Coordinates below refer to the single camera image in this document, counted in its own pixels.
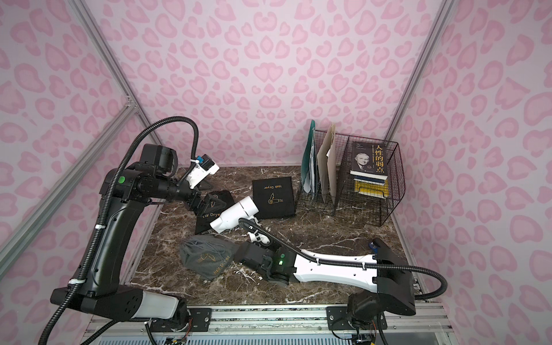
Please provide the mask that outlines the black pouch gold print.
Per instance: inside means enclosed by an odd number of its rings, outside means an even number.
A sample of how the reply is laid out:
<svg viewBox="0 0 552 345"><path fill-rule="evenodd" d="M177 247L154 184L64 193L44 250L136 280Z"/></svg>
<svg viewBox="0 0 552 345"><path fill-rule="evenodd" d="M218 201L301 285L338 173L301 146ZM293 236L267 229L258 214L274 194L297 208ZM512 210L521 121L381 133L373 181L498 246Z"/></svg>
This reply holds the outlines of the black pouch gold print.
<svg viewBox="0 0 552 345"><path fill-rule="evenodd" d="M296 214L292 178L268 178L252 181L253 201L258 219L278 219Z"/></svg>

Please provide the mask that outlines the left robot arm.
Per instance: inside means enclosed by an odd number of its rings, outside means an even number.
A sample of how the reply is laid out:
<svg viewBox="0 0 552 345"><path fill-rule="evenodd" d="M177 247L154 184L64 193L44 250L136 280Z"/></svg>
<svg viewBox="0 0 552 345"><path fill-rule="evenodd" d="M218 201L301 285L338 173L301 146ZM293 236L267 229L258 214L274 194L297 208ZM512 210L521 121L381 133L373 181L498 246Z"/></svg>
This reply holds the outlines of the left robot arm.
<svg viewBox="0 0 552 345"><path fill-rule="evenodd" d="M186 123L193 131L191 166L182 178L175 178L178 157L162 145L143 145L156 129L172 123ZM66 287L53 290L50 302L57 310L38 340L46 344L63 313L68 310L109 319L86 340L90 344L119 322L143 321L146 332L157 323L165 330L191 328L186 302L171 295L148 293L120 283L123 259L135 225L142 212L155 200L178 201L197 214L202 204L198 185L205 178L194 175L199 168L212 168L214 162L196 154L199 130L194 120L171 116L140 132L119 166L108 172L100 190L99 214L82 260Z"/></svg>

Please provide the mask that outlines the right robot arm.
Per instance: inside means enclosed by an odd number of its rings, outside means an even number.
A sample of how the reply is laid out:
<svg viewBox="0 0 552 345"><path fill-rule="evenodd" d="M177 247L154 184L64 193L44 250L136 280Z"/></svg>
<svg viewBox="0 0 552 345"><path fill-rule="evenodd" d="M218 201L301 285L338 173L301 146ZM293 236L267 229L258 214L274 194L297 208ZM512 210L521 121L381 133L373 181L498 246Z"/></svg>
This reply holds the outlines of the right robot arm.
<svg viewBox="0 0 552 345"><path fill-rule="evenodd" d="M250 239L239 247L235 260L267 282L282 286L323 282L359 288L348 297L345 315L335 321L354 330L383 331L385 313L413 316L418 300L437 298L448 288L442 274L409 265L380 238L371 241L369 254L339 256L300 250L253 220L241 218L238 225Z"/></svg>

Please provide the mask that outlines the plain black pouch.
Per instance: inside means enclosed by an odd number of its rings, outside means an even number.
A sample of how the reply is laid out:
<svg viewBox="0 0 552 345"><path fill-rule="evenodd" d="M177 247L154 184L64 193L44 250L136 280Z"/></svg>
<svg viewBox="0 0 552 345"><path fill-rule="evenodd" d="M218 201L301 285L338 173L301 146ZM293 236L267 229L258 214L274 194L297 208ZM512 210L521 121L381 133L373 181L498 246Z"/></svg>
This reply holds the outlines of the plain black pouch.
<svg viewBox="0 0 552 345"><path fill-rule="evenodd" d="M212 191L201 202L195 224L195 234L203 234L211 229L210 223L220 217L223 211L235 204L230 191Z"/></svg>

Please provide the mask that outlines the grey hair dryer pouch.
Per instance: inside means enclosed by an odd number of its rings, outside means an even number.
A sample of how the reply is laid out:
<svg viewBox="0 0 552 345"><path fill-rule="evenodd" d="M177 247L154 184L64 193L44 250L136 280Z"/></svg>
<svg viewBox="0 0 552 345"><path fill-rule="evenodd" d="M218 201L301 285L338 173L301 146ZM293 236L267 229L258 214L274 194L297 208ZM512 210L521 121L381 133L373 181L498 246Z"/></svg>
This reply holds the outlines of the grey hair dryer pouch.
<svg viewBox="0 0 552 345"><path fill-rule="evenodd" d="M214 280L233 262L238 245L212 235L195 235L179 247L183 266L205 280Z"/></svg>

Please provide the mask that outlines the white hair dryer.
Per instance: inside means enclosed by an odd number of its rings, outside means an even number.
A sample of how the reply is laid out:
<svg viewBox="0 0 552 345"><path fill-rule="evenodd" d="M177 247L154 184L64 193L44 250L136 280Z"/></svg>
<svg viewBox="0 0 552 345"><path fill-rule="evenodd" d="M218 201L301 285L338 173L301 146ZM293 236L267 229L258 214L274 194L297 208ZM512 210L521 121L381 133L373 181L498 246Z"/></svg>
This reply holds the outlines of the white hair dryer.
<svg viewBox="0 0 552 345"><path fill-rule="evenodd" d="M210 227L220 234L223 231L237 227L240 219L253 219L258 212L259 209L251 197L248 196L223 211L218 218L210 223Z"/></svg>

